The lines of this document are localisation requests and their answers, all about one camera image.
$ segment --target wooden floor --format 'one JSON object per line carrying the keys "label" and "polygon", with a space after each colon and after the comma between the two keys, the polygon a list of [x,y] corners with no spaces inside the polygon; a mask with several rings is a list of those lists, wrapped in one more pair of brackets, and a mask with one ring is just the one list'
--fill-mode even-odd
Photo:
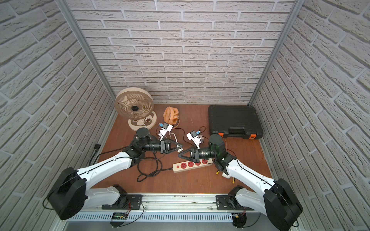
{"label": "wooden floor", "polygon": [[[186,133],[199,129],[201,126],[206,127],[203,134],[209,137],[208,130],[208,105],[168,105],[156,104],[154,111],[157,114],[157,123],[163,123],[163,112],[166,107],[176,107],[180,113],[179,128],[185,130]],[[154,126],[150,130],[152,135],[155,134]],[[180,129],[172,130],[178,139],[178,142],[183,144],[184,150],[191,145],[184,142],[183,132]],[[103,152],[121,148],[128,145],[135,132],[128,126],[127,119],[117,116],[117,119],[112,127],[112,130],[105,143]],[[245,140],[241,138],[227,138],[226,148],[234,151],[238,159],[253,170],[271,177],[271,173],[267,166],[265,157],[263,155],[261,145],[258,140]],[[118,152],[104,154],[100,157],[99,161],[105,160],[114,156]],[[153,156],[151,152],[147,152],[146,156]],[[178,158],[177,152],[167,154],[161,159],[163,168],[170,168],[172,164],[185,161]],[[142,161],[140,163],[140,170],[145,173],[150,173],[155,170],[155,161]],[[139,172],[137,166],[120,171],[103,181],[99,182],[94,188],[109,187],[114,184],[121,185],[129,193],[228,193],[236,185],[243,183],[236,180],[235,184],[232,183],[232,178],[226,179],[221,174],[216,175],[217,169],[214,165],[207,166],[195,170],[174,173],[172,170],[160,172],[155,177],[149,177],[143,182],[138,183],[137,177]]]}

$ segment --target white brick wallpaper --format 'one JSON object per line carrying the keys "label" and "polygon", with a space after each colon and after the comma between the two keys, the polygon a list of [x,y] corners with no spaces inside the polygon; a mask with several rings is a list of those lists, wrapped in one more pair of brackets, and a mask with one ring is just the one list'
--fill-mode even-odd
{"label": "white brick wallpaper", "polygon": [[155,103],[246,104],[292,0],[69,0],[112,89]]}
{"label": "white brick wallpaper", "polygon": [[114,106],[54,1],[1,2],[0,230],[49,230],[42,200],[86,166]]}
{"label": "white brick wallpaper", "polygon": [[370,228],[369,6],[306,0],[254,102],[305,230]]}

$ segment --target desk fan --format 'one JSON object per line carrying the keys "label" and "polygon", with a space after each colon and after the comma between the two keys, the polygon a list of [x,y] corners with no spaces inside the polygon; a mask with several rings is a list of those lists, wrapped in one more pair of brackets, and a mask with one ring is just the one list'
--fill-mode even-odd
{"label": "desk fan", "polygon": [[119,115],[129,119],[128,125],[134,131],[142,127],[151,129],[157,121],[152,96],[141,88],[126,88],[120,91],[114,107]]}

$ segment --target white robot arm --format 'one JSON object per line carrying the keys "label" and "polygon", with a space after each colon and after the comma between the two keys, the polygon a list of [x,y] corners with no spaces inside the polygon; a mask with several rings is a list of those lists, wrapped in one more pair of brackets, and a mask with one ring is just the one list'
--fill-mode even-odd
{"label": "white robot arm", "polygon": [[125,198],[126,194],[119,185],[91,187],[116,172],[138,164],[144,159],[146,151],[167,154],[181,148],[182,145],[173,140],[158,140],[150,135],[147,128],[140,128],[130,145],[115,156],[78,170],[71,167],[63,170],[46,199],[62,220],[71,218],[83,208],[119,203],[119,199]]}
{"label": "white robot arm", "polygon": [[[184,155],[186,152],[190,152],[190,157]],[[235,209],[249,207],[265,214],[280,230],[288,230],[303,211],[285,180],[276,181],[245,166],[226,151],[225,143],[218,134],[209,137],[208,147],[190,148],[178,156],[194,163],[199,159],[214,158],[213,163],[222,172],[223,177],[235,177],[253,190],[249,191],[242,186],[235,187],[229,193],[228,204]]]}

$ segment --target metal base plate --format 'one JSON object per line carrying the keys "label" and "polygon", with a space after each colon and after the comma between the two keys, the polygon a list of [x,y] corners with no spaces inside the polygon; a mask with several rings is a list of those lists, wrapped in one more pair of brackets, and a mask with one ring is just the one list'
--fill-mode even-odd
{"label": "metal base plate", "polygon": [[[127,199],[131,203],[131,210],[139,210],[139,207],[141,206],[139,201],[141,202],[141,198],[142,198],[141,194],[128,194],[127,195]],[[104,209],[104,210],[126,210],[126,209],[128,209],[128,203],[127,204],[122,204],[122,202],[121,202],[121,203],[115,203],[115,204],[112,204],[112,205],[104,204],[104,205],[101,206],[101,209]]]}
{"label": "metal base plate", "polygon": [[[216,195],[217,210],[244,210],[244,207],[238,205],[236,209],[232,208],[229,203],[229,195]],[[253,209],[246,207],[245,210],[253,211]]]}

